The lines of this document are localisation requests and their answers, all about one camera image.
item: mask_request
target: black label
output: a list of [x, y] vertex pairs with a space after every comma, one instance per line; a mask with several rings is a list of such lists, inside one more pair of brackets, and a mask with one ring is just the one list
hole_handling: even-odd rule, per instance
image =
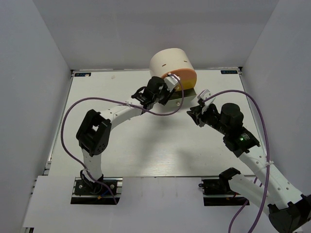
[[221, 70], [222, 74], [237, 74], [238, 72], [236, 70]]
[[91, 73], [75, 73], [75, 77], [85, 77], [85, 76], [91, 76]]

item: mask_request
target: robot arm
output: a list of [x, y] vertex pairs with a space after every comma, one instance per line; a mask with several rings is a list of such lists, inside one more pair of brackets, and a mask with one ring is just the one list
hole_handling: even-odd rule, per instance
[[[188, 115], [195, 124], [203, 127], [209, 125], [224, 135], [226, 147], [244, 162], [264, 183], [266, 179], [266, 155], [254, 153], [259, 147], [259, 141], [243, 127], [243, 113], [238, 105], [226, 103], [218, 113], [212, 103], [214, 99], [204, 102], [208, 96], [208, 90], [198, 96], [198, 106], [190, 108]], [[280, 233], [291, 233], [311, 218], [311, 195], [304, 196], [296, 189], [276, 168], [272, 161], [268, 194], [263, 209], [269, 216], [272, 225]], [[263, 189], [245, 178], [238, 170], [229, 168], [219, 175], [220, 185], [223, 190], [232, 190], [244, 195], [256, 206], [260, 207]]]
[[[127, 100], [128, 105], [118, 105], [100, 112], [93, 109], [87, 112], [76, 138], [82, 149], [84, 164], [94, 179], [102, 181], [104, 178], [101, 168], [102, 152], [108, 146], [111, 130], [133, 117], [144, 114], [145, 110], [152, 109], [157, 102], [165, 105], [177, 85], [176, 76], [168, 76], [165, 79], [153, 76], [147, 86], [138, 89]], [[80, 172], [80, 176], [92, 193], [97, 193], [98, 188], [101, 189], [101, 185], [93, 182], [85, 170]]]

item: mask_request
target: cable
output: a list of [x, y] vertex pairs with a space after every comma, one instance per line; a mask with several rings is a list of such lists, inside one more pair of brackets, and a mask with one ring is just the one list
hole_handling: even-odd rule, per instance
[[108, 192], [109, 190], [106, 190], [103, 194], [101, 194], [101, 197], [105, 196]]
[[233, 218], [232, 218], [232, 220], [231, 220], [231, 222], [230, 222], [230, 224], [229, 224], [229, 230], [228, 230], [228, 232], [231, 232], [231, 228], [232, 228], [232, 225], [233, 225], [233, 222], [234, 222], [234, 220], [237, 218], [237, 216], [241, 213], [241, 211], [244, 209], [244, 207], [246, 206], [248, 204], [248, 200], [241, 206], [241, 208], [237, 211], [237, 213], [233, 216]]
[[[219, 92], [219, 93], [217, 93], [217, 94], [215, 94], [213, 96], [210, 96], [207, 99], [205, 99], [203, 102], [206, 102], [206, 101], [208, 101], [208, 100], [210, 100], [210, 99], [212, 99], [212, 98], [214, 98], [214, 97], [216, 97], [218, 95], [221, 95], [221, 94], [224, 94], [224, 93], [229, 93], [229, 92], [236, 92], [236, 93], [244, 94], [248, 98], [250, 98], [251, 101], [254, 103], [254, 105], [255, 105], [255, 107], [256, 107], [256, 109], [258, 111], [260, 120], [261, 120], [261, 124], [262, 124], [262, 128], [263, 128], [263, 134], [264, 134], [264, 139], [265, 139], [266, 148], [267, 148], [267, 162], [269, 163], [270, 162], [270, 148], [269, 148], [269, 141], [268, 141], [266, 125], [264, 123], [263, 116], [262, 116], [262, 113], [261, 113], [261, 111], [259, 109], [259, 106], [258, 106], [258, 104], [256, 103], [256, 101], [254, 100], [254, 98], [251, 95], [249, 95], [248, 93], [246, 93], [244, 91], [240, 91], [240, 90], [227, 90], [227, 91], [221, 91], [221, 92]], [[266, 173], [266, 180], [265, 180], [265, 183], [264, 183], [264, 190], [263, 190], [262, 201], [261, 201], [261, 204], [260, 204], [259, 211], [258, 211], [258, 214], [256, 216], [256, 219], [255, 219], [253, 225], [251, 226], [251, 228], [249, 229], [248, 233], [253, 232], [254, 228], [256, 227], [257, 223], [259, 222], [261, 213], [263, 211], [264, 204], [266, 202], [267, 193], [268, 193], [269, 175], [270, 175], [270, 165], [267, 165], [267, 173]]]
[[67, 120], [67, 117], [70, 113], [70, 111], [74, 108], [74, 106], [76, 106], [77, 104], [83, 102], [83, 101], [86, 101], [86, 100], [103, 100], [103, 101], [107, 101], [107, 102], [111, 102], [111, 103], [117, 103], [117, 104], [120, 104], [120, 105], [124, 105], [124, 106], [131, 106], [131, 107], [134, 107], [134, 108], [138, 108], [138, 109], [141, 109], [143, 110], [144, 112], [147, 112], [147, 113], [150, 113], [150, 114], [153, 114], [153, 115], [156, 115], [156, 116], [170, 116], [170, 115], [173, 115], [175, 113], [177, 113], [182, 105], [183, 105], [183, 102], [184, 102], [184, 87], [181, 83], [181, 81], [179, 80], [179, 78], [172, 74], [172, 76], [178, 81], [180, 87], [181, 87], [181, 103], [180, 103], [180, 106], [173, 112], [171, 113], [166, 113], [166, 114], [160, 114], [160, 113], [154, 113], [152, 111], [149, 111], [147, 109], [144, 109], [140, 106], [136, 106], [134, 104], [129, 104], [129, 103], [125, 103], [125, 102], [120, 102], [120, 101], [116, 101], [116, 100], [110, 100], [110, 99], [105, 99], [105, 98], [100, 98], [100, 97], [88, 97], [88, 98], [84, 98], [84, 99], [81, 99], [81, 100], [78, 100], [76, 101], [72, 106], [70, 106], [70, 108], [67, 110], [67, 112], [65, 113], [64, 115], [64, 119], [63, 119], [63, 122], [62, 122], [62, 127], [61, 127], [61, 131], [60, 131], [60, 140], [61, 140], [61, 143], [62, 143], [62, 146], [64, 148], [64, 151], [72, 158], [74, 159], [75, 161], [77, 161], [78, 163], [80, 163], [82, 165], [82, 167], [86, 170], [86, 173], [88, 174], [88, 176], [96, 183], [99, 183], [101, 185], [103, 185], [104, 187], [107, 188], [107, 190], [110, 192], [112, 198], [113, 198], [113, 201], [115, 202], [115, 204], [117, 204], [117, 200], [115, 198], [115, 196], [113, 195], [110, 187], [108, 185], [106, 185], [105, 183], [103, 182], [100, 182], [96, 179], [94, 179], [92, 177], [92, 175], [90, 174], [90, 172], [88, 171], [88, 168], [86, 167], [86, 165], [78, 158], [76, 158], [73, 154], [70, 153], [70, 151], [67, 149], [66, 145], [65, 145], [65, 142], [64, 142], [64, 128], [65, 128], [65, 123], [66, 123], [66, 120]]
[[232, 197], [231, 199], [235, 198], [235, 197], [237, 196], [237, 194], [238, 194], [238, 193], [236, 192], [236, 193], [233, 195], [233, 197]]

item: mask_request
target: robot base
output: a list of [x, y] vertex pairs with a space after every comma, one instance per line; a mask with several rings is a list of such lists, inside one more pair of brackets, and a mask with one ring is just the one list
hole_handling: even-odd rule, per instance
[[240, 194], [230, 189], [226, 190], [221, 185], [220, 179], [202, 179], [199, 187], [203, 189], [204, 206], [237, 206], [247, 201]]
[[[122, 178], [104, 178], [102, 182], [110, 187], [112, 193], [115, 195], [116, 201], [119, 202], [122, 192]], [[97, 193], [93, 193], [93, 190], [80, 177], [75, 179], [70, 203], [82, 205], [115, 205], [112, 196], [105, 187], [102, 187]]]

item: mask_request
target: white wall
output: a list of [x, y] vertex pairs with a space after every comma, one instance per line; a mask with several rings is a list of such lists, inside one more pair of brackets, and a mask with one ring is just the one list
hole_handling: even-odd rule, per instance
[[0, 1], [1, 232], [17, 233], [41, 175], [70, 70], [31, 0]]
[[71, 69], [148, 68], [171, 47], [195, 68], [243, 66], [278, 0], [34, 0]]
[[[271, 157], [305, 195], [311, 194], [311, 1], [280, 0], [243, 68], [258, 100]], [[311, 223], [307, 224], [311, 232]]]

